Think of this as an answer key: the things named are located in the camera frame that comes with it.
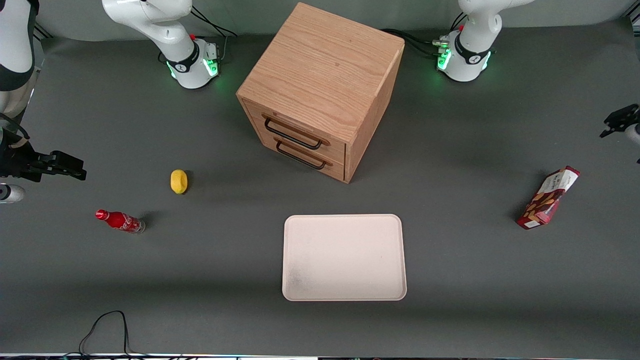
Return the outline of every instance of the gray table surface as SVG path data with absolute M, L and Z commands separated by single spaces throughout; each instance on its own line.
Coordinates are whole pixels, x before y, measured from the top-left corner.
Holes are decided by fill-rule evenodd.
M 235 91 L 269 40 L 231 39 L 221 77 L 193 91 L 150 41 L 46 44 L 23 124 L 37 150 L 80 157 L 88 177 L 10 180 L 28 196 L 0 207 L 0 351 L 74 351 L 121 309 L 140 352 L 640 357 L 640 148 L 598 137 L 639 100 L 628 21 L 505 29 L 466 84 L 407 48 L 349 185 L 253 132 Z M 519 228 L 565 165 L 582 175 L 553 222 Z M 183 196 L 169 188 L 176 168 L 191 172 Z M 145 216 L 148 230 L 112 231 L 99 208 Z M 283 298 L 285 219 L 333 213 L 400 216 L 404 300 Z M 87 350 L 121 341 L 106 318 Z

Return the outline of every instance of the white tray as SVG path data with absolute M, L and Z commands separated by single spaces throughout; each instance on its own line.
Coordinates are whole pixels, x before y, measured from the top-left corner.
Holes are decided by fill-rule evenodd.
M 282 295 L 290 301 L 401 300 L 402 223 L 395 215 L 294 215 L 284 225 Z

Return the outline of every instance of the yellow lemon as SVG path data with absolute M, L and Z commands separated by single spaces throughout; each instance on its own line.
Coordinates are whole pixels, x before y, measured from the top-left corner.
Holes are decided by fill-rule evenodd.
M 187 191 L 187 174 L 183 170 L 174 170 L 171 173 L 171 190 L 175 193 Z

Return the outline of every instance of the black metal handle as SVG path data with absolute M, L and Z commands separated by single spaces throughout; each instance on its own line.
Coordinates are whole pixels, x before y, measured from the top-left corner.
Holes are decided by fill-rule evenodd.
M 266 120 L 264 121 L 264 127 L 266 127 L 267 130 L 271 131 L 272 133 L 274 133 L 276 135 L 280 135 L 283 138 L 285 138 L 285 139 L 287 139 L 289 141 L 292 141 L 292 142 L 294 142 L 294 143 L 296 143 L 296 144 L 298 144 L 300 146 L 304 146 L 309 150 L 318 150 L 318 149 L 320 149 L 320 145 L 322 145 L 322 140 L 318 140 L 318 143 L 315 144 L 315 145 L 307 144 L 307 143 L 302 142 L 302 141 L 300 141 L 300 140 L 298 140 L 298 139 L 296 139 L 294 137 L 291 137 L 291 136 L 289 136 L 289 135 L 287 135 L 287 134 L 285 134 L 285 133 L 283 133 L 281 131 L 278 131 L 278 130 L 272 128 L 272 127 L 269 127 L 269 123 L 271 121 L 272 121 L 271 118 L 267 117 Z
M 301 163 L 305 164 L 306 166 L 308 166 L 308 167 L 310 167 L 310 168 L 314 168 L 314 169 L 316 169 L 316 170 L 322 170 L 322 169 L 324 169 L 324 167 L 326 166 L 326 161 L 323 161 L 323 162 L 322 162 L 322 165 L 313 165 L 313 164 L 311 164 L 310 162 L 308 162 L 308 161 L 306 161 L 306 160 L 303 160 L 303 159 L 301 159 L 301 158 L 299 158 L 299 157 L 295 156 L 294 154 L 290 154 L 290 153 L 288 153 L 288 152 L 286 152 L 286 151 L 282 150 L 282 149 L 280 148 L 280 145 L 282 145 L 282 142 L 278 142 L 278 144 L 276 145 L 276 150 L 277 150 L 280 154 L 283 154 L 284 156 L 287 156 L 288 158 L 291 158 L 291 159 L 293 159 L 293 160 L 299 161 L 299 162 L 301 162 Z

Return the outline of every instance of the bottle label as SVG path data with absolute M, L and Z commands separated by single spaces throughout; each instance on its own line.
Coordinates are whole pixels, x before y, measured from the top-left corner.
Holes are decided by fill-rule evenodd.
M 140 220 L 130 217 L 127 214 L 122 214 L 122 216 L 124 216 L 124 224 L 122 224 L 118 230 L 126 231 L 128 233 L 137 233 L 140 231 L 140 228 L 142 227 Z

